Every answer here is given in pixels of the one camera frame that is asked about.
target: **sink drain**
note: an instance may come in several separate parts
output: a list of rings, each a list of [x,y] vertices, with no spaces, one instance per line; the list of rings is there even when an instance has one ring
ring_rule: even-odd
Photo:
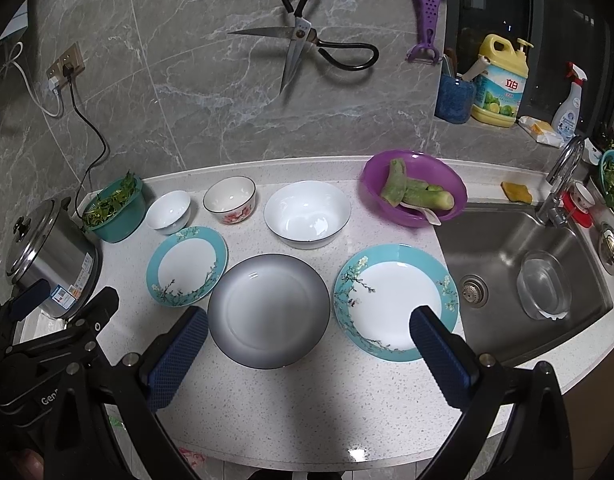
[[[478,308],[487,303],[487,285],[478,276],[468,274],[460,280],[460,293],[463,299],[474,308]]]

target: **large teal plate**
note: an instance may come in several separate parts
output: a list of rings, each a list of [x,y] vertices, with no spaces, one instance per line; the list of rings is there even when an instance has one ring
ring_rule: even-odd
[[[227,245],[209,227],[187,227],[165,239],[147,266],[149,294],[165,306],[186,306],[211,292],[227,266]]]
[[[399,292],[416,280],[420,280],[420,289],[414,286],[406,296]],[[416,348],[405,348],[404,343],[390,344],[384,339],[365,337],[359,327],[367,334],[379,332],[378,325],[383,323],[395,326],[402,341],[409,333],[409,314],[427,303],[435,304],[441,322],[451,332],[458,319],[456,285],[443,264],[408,245],[385,244],[360,251],[340,270],[334,287],[334,311],[345,334],[358,348],[386,361],[415,361],[420,359],[420,352]]]

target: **purple bowl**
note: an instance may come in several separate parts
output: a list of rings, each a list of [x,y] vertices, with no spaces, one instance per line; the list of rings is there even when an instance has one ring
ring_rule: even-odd
[[[449,211],[434,210],[441,222],[462,213],[467,203],[467,189],[462,179],[445,163],[437,158],[420,152],[389,150],[372,156],[363,169],[360,181],[378,203],[385,218],[407,227],[426,227],[429,222],[422,213],[401,205],[392,207],[381,198],[381,191],[389,175],[389,162],[392,158],[402,158],[407,168],[407,176],[426,180],[429,184],[443,186],[453,195],[454,205]]]

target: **pot lid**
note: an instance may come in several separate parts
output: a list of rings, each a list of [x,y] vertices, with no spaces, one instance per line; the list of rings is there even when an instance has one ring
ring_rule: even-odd
[[[58,215],[53,199],[45,200],[29,215],[18,217],[12,229],[13,238],[7,253],[6,273],[16,283],[30,267],[43,246]]]

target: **blue utensil holder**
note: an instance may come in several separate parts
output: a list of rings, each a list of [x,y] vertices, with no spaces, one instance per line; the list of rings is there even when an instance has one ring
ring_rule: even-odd
[[[436,100],[436,117],[453,124],[466,123],[471,115],[475,94],[476,85],[471,81],[441,74]]]

